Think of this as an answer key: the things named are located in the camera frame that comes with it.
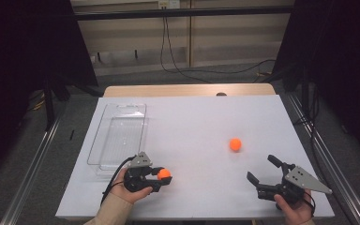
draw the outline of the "ping pong ball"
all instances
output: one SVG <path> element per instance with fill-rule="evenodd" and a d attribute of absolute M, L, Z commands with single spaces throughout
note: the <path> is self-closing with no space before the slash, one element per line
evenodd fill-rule
<path fill-rule="evenodd" d="M 157 173 L 157 179 L 162 180 L 162 178 L 170 177 L 171 172 L 169 172 L 167 169 L 162 169 Z"/>
<path fill-rule="evenodd" d="M 238 151 L 242 146 L 241 140 L 237 139 L 237 138 L 233 138 L 230 140 L 230 148 L 233 151 Z"/>

